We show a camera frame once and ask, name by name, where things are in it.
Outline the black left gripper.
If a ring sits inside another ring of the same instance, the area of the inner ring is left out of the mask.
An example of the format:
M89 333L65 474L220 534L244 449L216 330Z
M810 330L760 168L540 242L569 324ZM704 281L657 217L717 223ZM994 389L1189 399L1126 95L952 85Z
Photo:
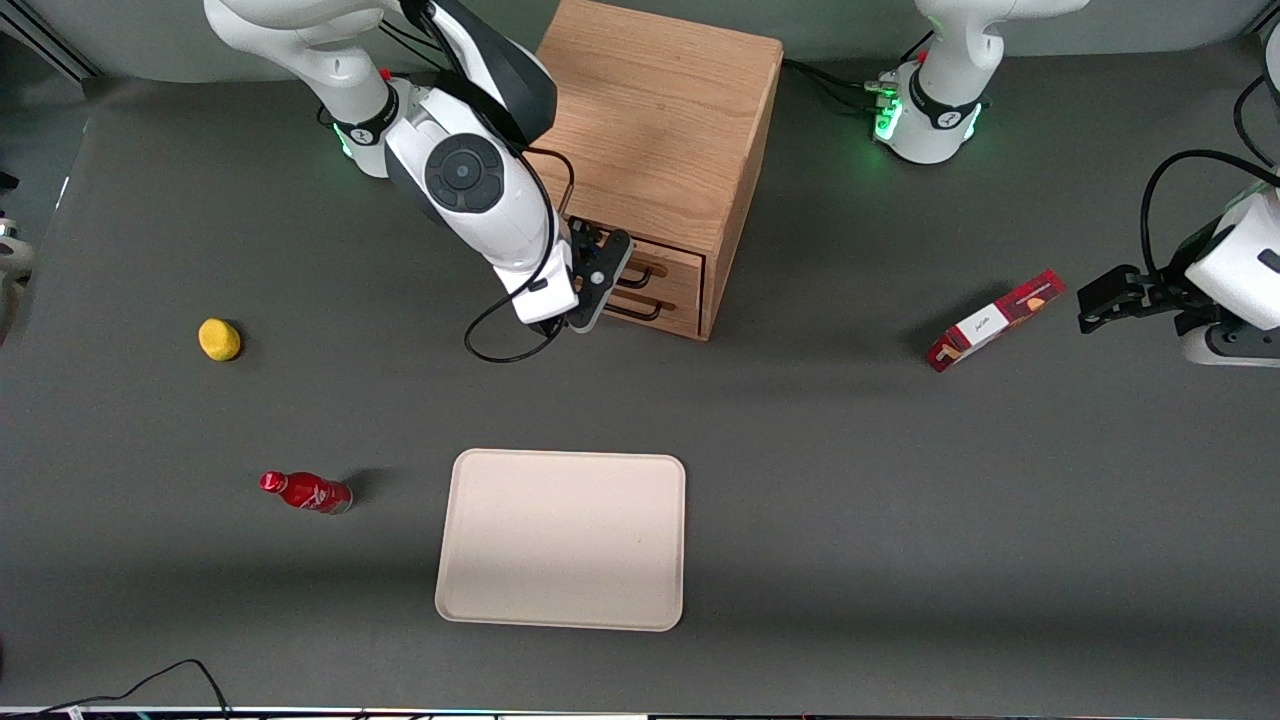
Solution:
M1222 309L1190 281L1192 265L1169 263L1162 268L1139 269L1124 264L1094 278L1080 288L1076 300L1079 332L1091 334L1110 322L1132 316L1144 299L1143 316L1172 313L1178 337L1217 325Z

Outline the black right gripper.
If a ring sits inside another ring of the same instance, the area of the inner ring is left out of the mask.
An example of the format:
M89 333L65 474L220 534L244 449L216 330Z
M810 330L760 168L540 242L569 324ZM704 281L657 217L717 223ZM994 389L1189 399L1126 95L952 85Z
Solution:
M620 266L626 266L634 246L635 241L626 231L612 231L604 238L594 224L570 225L573 278L579 281L579 304L566 313L566 323L572 332L586 334L594 328L612 293Z

